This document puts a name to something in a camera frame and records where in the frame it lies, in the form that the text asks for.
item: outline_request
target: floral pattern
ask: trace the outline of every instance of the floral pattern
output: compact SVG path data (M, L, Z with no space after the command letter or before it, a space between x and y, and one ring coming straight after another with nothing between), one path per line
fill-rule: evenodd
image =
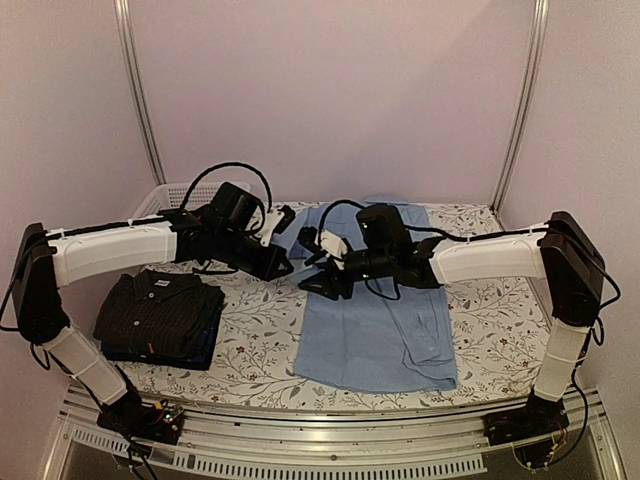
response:
M289 204L294 210L315 204ZM484 205L425 205L432 226L458 235L499 230ZM190 273L192 263L155 267ZM458 386L450 392L365 394L293 374L307 293L287 280L243 273L203 277L226 295L214 361L206 372L120 363L142 391L189 402L272 409L376 411L460 406L526 396L549 331L524 278L446 286Z

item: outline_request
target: white plastic basket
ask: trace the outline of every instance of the white plastic basket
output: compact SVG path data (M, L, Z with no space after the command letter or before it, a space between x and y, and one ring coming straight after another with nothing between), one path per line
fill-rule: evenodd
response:
M211 201L224 182L200 182L189 197L187 210L196 209ZM230 182L237 187L251 191L251 186L245 182ZM158 213L166 208L178 208L187 193L190 183L168 183L154 188L147 198L140 204L133 214L133 218L142 218Z

